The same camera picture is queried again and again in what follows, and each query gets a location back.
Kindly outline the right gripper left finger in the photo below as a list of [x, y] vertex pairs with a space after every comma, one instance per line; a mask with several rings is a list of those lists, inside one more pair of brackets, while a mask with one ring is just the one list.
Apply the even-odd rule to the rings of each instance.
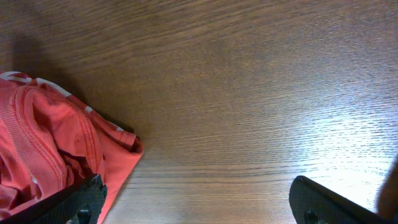
[[1, 224], [96, 224], [107, 197], [99, 174], [73, 184]]

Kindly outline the red printed t-shirt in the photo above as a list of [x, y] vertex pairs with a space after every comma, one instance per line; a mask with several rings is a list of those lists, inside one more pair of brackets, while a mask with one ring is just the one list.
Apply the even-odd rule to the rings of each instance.
[[60, 86], [1, 73], [2, 219], [98, 174], [108, 189], [102, 223], [142, 153], [135, 134]]

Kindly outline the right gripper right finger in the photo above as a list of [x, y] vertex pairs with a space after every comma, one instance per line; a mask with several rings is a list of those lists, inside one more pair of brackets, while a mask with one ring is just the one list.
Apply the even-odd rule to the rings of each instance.
[[297, 176], [289, 205], [298, 224], [394, 224], [306, 176]]

